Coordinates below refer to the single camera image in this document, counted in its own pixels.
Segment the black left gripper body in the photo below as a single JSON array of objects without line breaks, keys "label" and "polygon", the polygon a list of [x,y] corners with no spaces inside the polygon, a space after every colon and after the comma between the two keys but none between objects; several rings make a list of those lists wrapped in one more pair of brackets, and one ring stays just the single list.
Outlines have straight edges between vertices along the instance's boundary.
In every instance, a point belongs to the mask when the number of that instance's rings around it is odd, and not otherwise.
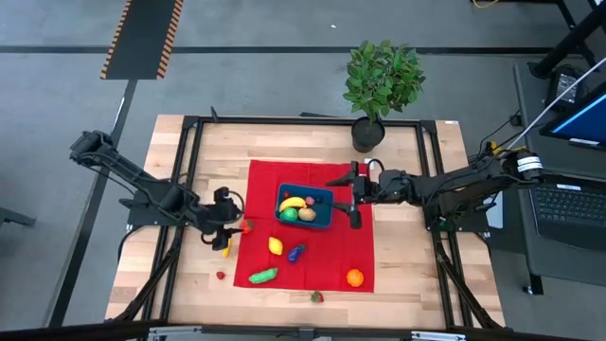
[{"label": "black left gripper body", "polygon": [[210,245],[213,250],[224,250],[232,236],[224,233],[228,224],[233,224],[241,218],[241,209],[234,203],[231,195],[239,200],[241,196],[227,187],[221,187],[214,191],[214,203],[204,205],[202,219],[198,224],[201,231],[201,240]]}]

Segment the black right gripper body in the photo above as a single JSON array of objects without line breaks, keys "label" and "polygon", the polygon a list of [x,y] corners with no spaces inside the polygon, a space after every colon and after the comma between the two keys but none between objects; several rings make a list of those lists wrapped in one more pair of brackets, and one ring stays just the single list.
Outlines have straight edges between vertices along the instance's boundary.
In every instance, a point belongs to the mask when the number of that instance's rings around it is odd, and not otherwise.
[{"label": "black right gripper body", "polygon": [[351,190],[352,190],[352,201],[351,206],[348,209],[348,217],[350,220],[350,227],[353,229],[360,229],[362,227],[362,217],[359,210],[359,205],[365,204],[369,198],[374,196],[376,183],[373,183],[369,179],[369,171],[373,165],[382,167],[380,160],[368,160],[366,163],[367,172],[366,175],[360,174],[360,163],[358,161],[351,162]]}]

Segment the yellow banana toy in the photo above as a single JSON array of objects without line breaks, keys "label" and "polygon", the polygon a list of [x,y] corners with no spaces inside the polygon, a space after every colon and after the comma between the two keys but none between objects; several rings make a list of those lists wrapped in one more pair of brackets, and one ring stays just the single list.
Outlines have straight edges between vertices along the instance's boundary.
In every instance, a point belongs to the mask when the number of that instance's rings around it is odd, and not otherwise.
[{"label": "yellow banana toy", "polygon": [[289,197],[282,201],[279,205],[279,212],[283,212],[286,208],[306,208],[306,200],[301,197]]}]

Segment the blue plastic tupperware container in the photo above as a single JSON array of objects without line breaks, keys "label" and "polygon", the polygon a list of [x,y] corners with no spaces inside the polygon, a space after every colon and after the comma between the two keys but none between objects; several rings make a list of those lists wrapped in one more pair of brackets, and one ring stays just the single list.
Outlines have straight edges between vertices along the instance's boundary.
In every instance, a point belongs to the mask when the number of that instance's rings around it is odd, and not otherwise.
[{"label": "blue plastic tupperware container", "polygon": [[[316,212],[316,214],[317,214],[316,219],[313,222],[304,222],[299,219],[295,222],[281,221],[279,219],[280,212],[278,211],[278,209],[279,209],[280,203],[282,201],[284,201],[285,199],[287,199],[287,198],[284,198],[284,196],[283,196],[284,191],[289,191],[291,194],[290,197],[301,197],[303,199],[305,199],[306,197],[312,197],[313,199],[314,199],[314,197],[322,197],[323,204],[321,204],[321,205],[314,204],[313,206],[307,205],[308,208],[311,208]],[[301,226],[301,227],[306,227],[306,228],[311,228],[311,229],[327,229],[330,226],[331,220],[332,220],[333,200],[334,200],[333,192],[331,190],[328,190],[325,188],[308,187],[308,186],[295,185],[295,184],[281,184],[278,187],[278,192],[276,195],[275,217],[280,223],[283,223],[283,224],[290,224],[290,225]]]}]

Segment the black plant pot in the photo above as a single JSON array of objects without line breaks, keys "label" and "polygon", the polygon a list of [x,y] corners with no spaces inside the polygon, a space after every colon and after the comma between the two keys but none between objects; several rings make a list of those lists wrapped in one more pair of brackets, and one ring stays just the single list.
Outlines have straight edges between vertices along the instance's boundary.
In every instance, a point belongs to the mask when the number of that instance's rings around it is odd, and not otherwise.
[{"label": "black plant pot", "polygon": [[384,139],[385,128],[380,120],[357,118],[351,126],[352,146],[359,153],[369,153]]}]

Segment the green cucumber toy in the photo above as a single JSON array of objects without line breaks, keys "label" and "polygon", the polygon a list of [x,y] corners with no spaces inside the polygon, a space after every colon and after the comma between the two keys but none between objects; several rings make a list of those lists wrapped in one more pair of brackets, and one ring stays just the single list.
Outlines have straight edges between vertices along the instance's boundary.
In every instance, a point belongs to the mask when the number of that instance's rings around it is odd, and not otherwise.
[{"label": "green cucumber toy", "polygon": [[278,269],[276,267],[268,268],[263,271],[252,274],[248,280],[251,284],[261,284],[271,281],[277,277]]}]

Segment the red cloth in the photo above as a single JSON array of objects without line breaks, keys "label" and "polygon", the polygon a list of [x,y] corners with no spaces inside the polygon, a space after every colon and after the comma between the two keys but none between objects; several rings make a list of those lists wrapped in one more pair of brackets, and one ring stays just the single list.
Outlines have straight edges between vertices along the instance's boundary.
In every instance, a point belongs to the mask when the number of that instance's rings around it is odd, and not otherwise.
[{"label": "red cloth", "polygon": [[[281,184],[325,188],[350,170],[348,164],[285,163],[253,160],[250,163],[246,192],[246,220],[254,224],[252,232],[241,236],[234,284],[253,288],[248,278],[268,268],[278,269],[277,277],[261,283],[260,288],[319,291],[372,292],[375,278],[373,216],[370,206],[361,206],[362,227],[350,227],[348,216],[332,213],[327,229],[311,229],[280,223],[275,217],[276,195]],[[281,256],[271,254],[268,239],[283,243]],[[288,253],[298,244],[307,246],[297,263]],[[364,274],[361,287],[347,284],[349,269]]]}]

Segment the green artificial plant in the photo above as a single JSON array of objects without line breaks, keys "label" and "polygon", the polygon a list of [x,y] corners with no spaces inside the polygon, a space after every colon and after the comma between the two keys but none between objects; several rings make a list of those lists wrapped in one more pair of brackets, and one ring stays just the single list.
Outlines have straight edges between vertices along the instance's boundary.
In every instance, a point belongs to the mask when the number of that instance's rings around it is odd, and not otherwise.
[{"label": "green artificial plant", "polygon": [[347,91],[350,112],[363,112],[371,121],[402,113],[423,92],[426,80],[417,51],[408,45],[362,42],[349,52]]}]

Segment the grey desk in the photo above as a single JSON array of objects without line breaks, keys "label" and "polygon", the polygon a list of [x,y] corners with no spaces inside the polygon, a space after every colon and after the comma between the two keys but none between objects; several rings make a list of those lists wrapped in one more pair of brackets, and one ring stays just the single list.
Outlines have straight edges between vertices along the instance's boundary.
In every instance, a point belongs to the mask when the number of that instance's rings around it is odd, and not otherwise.
[{"label": "grey desk", "polygon": [[[541,123],[553,118],[551,112],[540,117],[544,108],[547,81],[531,75],[527,65],[513,66],[513,78],[522,121],[534,118]],[[574,147],[554,137],[542,136],[536,128],[520,139],[540,158],[546,172],[544,184],[556,187],[580,185],[606,191],[606,152]],[[606,287],[606,225],[586,229],[568,221],[556,221],[563,229],[561,242],[539,234],[538,209],[531,189],[516,189],[505,194],[506,208],[518,207],[518,221],[525,240],[526,265],[532,277],[557,278]]]}]

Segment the black orange striped floor mat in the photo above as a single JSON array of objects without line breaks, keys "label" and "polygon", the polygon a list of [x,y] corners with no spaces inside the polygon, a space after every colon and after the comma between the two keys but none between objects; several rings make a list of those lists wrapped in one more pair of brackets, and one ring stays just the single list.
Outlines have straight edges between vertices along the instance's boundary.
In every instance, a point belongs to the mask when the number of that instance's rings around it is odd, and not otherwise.
[{"label": "black orange striped floor mat", "polygon": [[183,5],[184,0],[126,0],[99,77],[164,79]]}]

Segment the white rod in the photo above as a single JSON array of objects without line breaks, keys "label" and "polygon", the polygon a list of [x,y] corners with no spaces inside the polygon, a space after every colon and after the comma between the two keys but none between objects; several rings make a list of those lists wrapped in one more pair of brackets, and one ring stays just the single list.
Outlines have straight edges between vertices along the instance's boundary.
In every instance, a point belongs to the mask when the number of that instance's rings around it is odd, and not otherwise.
[{"label": "white rod", "polygon": [[572,87],[583,82],[580,101],[565,112],[551,110],[554,102],[545,104],[551,75],[546,79],[533,76],[528,64],[514,65],[513,75],[523,130],[498,146],[498,154],[506,150],[528,150],[536,153],[545,171],[574,173],[588,177],[606,177],[606,151],[570,144],[567,140],[543,136],[540,130],[554,118],[566,116],[592,96],[606,90],[606,57],[568,87],[556,100]]}]

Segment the black laptop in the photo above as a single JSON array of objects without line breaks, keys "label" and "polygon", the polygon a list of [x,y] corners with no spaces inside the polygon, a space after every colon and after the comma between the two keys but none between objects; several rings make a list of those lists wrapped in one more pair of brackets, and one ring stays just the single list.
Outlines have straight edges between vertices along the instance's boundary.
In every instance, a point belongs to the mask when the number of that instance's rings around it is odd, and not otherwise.
[{"label": "black laptop", "polygon": [[539,236],[606,252],[606,182],[547,175],[530,198]]}]

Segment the black device with label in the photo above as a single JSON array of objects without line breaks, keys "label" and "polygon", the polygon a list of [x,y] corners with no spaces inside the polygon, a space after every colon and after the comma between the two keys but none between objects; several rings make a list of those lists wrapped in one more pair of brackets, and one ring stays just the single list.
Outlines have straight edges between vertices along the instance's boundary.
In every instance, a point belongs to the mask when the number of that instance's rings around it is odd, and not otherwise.
[{"label": "black device with label", "polygon": [[551,110],[560,113],[572,109],[580,101],[581,96],[583,95],[583,82],[579,82],[572,87],[561,99],[556,100],[556,98],[582,75],[583,72],[581,69],[570,64],[557,67],[550,78],[545,104],[548,105],[549,103],[554,102]]}]

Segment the computer monitor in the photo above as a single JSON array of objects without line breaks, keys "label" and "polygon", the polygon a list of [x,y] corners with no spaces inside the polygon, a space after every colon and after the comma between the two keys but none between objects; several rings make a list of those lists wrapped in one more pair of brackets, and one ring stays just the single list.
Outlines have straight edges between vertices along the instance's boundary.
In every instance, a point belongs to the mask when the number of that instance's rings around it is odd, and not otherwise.
[{"label": "computer monitor", "polygon": [[606,90],[592,96],[566,116],[554,118],[540,130],[540,134],[606,151]]}]

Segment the black stand pole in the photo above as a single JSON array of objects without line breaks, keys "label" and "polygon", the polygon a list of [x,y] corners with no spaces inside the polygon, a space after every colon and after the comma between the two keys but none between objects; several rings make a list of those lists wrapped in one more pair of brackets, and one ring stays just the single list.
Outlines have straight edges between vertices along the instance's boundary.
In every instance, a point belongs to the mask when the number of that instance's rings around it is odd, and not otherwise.
[{"label": "black stand pole", "polygon": [[596,66],[595,55],[586,45],[585,41],[599,28],[602,27],[606,33],[606,0],[598,4],[595,0],[588,0],[591,10],[589,14],[578,24],[572,17],[571,12],[564,0],[553,0],[558,6],[561,14],[568,25],[570,32],[538,63],[528,65],[530,73],[541,79],[548,78],[552,71],[568,57],[577,51],[590,66]]}]

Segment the black metal table frame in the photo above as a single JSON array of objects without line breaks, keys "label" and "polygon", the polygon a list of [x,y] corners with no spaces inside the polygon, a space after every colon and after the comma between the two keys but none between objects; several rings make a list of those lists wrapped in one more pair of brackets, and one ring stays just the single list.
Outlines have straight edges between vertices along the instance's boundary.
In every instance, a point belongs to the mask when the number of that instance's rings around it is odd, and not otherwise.
[{"label": "black metal table frame", "polygon": [[[226,186],[244,196],[251,160],[349,163],[365,155],[351,147],[348,125],[320,125],[308,118],[269,117],[262,123],[204,123],[194,188],[204,201]],[[158,116],[145,170],[170,175],[181,134],[181,116]],[[466,166],[467,155],[456,121],[437,121],[436,132],[445,171]],[[369,157],[387,169],[422,173],[414,127],[388,127],[385,140]],[[325,301],[312,303],[311,291],[241,288],[233,285],[240,236],[229,258],[203,245],[200,233],[187,228],[169,309],[169,322],[189,325],[343,327],[370,329],[443,329],[437,266],[420,208],[402,204],[373,206],[374,293],[321,291]],[[143,227],[124,244],[106,317],[116,317],[150,276],[160,227]],[[464,277],[493,320],[505,325],[487,246],[475,235],[457,233]],[[217,272],[225,278],[218,279]]]}]

